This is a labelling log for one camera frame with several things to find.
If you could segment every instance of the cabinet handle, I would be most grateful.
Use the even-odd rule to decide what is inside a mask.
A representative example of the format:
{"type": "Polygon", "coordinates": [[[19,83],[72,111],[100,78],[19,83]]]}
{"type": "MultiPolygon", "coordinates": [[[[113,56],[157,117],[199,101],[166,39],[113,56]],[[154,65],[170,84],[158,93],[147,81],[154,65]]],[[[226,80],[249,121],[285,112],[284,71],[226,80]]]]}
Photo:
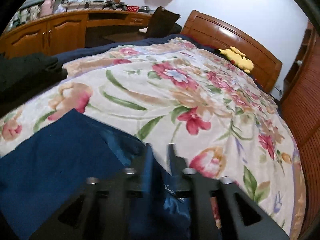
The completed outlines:
{"type": "Polygon", "coordinates": [[[48,37],[49,46],[50,46],[50,41],[51,41],[51,30],[49,30],[49,37],[48,37]]]}
{"type": "Polygon", "coordinates": [[[42,33],[42,47],[44,48],[44,34],[45,32],[42,33]]]}

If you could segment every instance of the screw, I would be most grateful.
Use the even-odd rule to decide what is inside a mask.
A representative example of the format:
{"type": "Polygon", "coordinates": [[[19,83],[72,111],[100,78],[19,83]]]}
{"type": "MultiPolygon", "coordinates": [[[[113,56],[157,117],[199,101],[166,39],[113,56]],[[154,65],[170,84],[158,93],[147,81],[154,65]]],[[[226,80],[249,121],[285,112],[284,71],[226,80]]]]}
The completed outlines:
{"type": "Polygon", "coordinates": [[[222,184],[230,184],[233,182],[232,179],[230,179],[228,176],[221,177],[220,181],[222,182],[222,184]]]}
{"type": "Polygon", "coordinates": [[[137,171],[134,168],[125,168],[124,172],[126,174],[135,174],[137,171]]]}
{"type": "Polygon", "coordinates": [[[196,169],[193,169],[193,168],[185,168],[183,169],[182,171],[184,174],[186,175],[191,175],[191,174],[196,174],[197,173],[197,170],[196,169]]]}
{"type": "Polygon", "coordinates": [[[99,179],[94,177],[87,178],[87,184],[97,185],[99,183],[99,179]]]}

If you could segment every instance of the red basket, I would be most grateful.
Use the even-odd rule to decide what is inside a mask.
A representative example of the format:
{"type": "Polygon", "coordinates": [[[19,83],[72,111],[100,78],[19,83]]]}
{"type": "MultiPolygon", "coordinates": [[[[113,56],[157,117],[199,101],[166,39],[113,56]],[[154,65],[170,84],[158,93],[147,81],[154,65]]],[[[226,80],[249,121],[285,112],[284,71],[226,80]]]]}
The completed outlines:
{"type": "Polygon", "coordinates": [[[135,5],[129,5],[127,6],[127,11],[128,12],[137,12],[140,9],[139,6],[135,6],[135,5]]]}

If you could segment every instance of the pikachu plush toy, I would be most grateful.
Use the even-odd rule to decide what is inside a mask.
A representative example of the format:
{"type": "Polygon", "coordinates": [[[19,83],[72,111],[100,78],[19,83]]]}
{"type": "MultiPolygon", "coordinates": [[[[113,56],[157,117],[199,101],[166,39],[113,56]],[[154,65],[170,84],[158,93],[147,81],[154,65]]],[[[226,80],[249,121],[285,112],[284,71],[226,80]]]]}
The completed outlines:
{"type": "Polygon", "coordinates": [[[230,49],[219,49],[220,53],[225,55],[229,60],[233,60],[234,64],[244,70],[247,74],[250,74],[250,71],[253,70],[253,63],[251,60],[245,57],[245,54],[240,52],[235,47],[230,47],[230,49]]]}

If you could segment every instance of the wooden headboard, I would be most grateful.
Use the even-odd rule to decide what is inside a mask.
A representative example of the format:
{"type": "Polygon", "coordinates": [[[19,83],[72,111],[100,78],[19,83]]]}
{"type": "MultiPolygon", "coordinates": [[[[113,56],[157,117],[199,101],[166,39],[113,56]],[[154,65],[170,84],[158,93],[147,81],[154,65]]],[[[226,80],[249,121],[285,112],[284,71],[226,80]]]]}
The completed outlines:
{"type": "Polygon", "coordinates": [[[275,85],[281,70],[281,61],[259,42],[236,27],[209,15],[192,11],[182,34],[217,49],[236,47],[253,62],[252,75],[265,92],[269,93],[275,85]]]}

